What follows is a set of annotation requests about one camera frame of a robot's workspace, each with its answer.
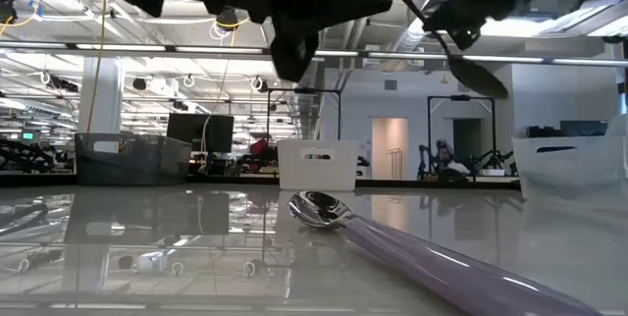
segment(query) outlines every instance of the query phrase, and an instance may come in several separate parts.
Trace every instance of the spoon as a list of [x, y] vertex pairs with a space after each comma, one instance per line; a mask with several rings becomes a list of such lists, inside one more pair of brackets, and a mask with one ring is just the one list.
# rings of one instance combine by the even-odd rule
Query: spoon
[[326, 193], [299, 192], [288, 211], [309, 227], [341, 229], [350, 241], [471, 315], [602, 316], [537, 282], [355, 215]]

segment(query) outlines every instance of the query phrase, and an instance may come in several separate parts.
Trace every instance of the doorway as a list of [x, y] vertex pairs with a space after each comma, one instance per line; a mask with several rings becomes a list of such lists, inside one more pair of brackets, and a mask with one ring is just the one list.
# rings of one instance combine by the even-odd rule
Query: doorway
[[482, 120], [453, 120], [453, 151], [458, 157], [482, 155]]
[[374, 118], [373, 180], [408, 180], [408, 119]]

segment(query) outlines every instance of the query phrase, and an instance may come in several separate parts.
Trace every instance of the computer monitor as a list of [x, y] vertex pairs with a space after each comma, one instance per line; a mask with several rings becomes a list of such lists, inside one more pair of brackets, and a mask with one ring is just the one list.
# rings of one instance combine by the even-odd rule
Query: computer monitor
[[[167, 136], [192, 144], [192, 151], [200, 151], [203, 126], [209, 115], [170, 114]], [[208, 152], [230, 153], [234, 140], [234, 117], [212, 115], [205, 130]]]
[[608, 129], [606, 121], [561, 121], [560, 131], [564, 136], [605, 135]]

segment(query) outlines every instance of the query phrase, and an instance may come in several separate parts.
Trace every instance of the table surface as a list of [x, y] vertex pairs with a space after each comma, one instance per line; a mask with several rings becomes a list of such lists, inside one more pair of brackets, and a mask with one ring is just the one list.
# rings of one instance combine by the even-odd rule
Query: table surface
[[[0, 189], [0, 215], [48, 208], [42, 225], [0, 237], [1, 312], [461, 314], [340, 233], [300, 225], [286, 209], [292, 195], [224, 184]], [[628, 211], [523, 201], [506, 190], [360, 188], [335, 196], [356, 214], [570, 294], [602, 314], [628, 309]], [[160, 247], [165, 239], [180, 248]], [[61, 249], [60, 259], [21, 271], [30, 253]], [[127, 256], [133, 266], [121, 269]]]

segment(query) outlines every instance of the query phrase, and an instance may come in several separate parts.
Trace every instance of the purple handle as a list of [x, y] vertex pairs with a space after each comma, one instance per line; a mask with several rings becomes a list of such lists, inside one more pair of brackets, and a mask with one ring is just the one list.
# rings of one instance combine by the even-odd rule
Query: purple handle
[[471, 315], [601, 316], [571, 296], [359, 216], [344, 233]]

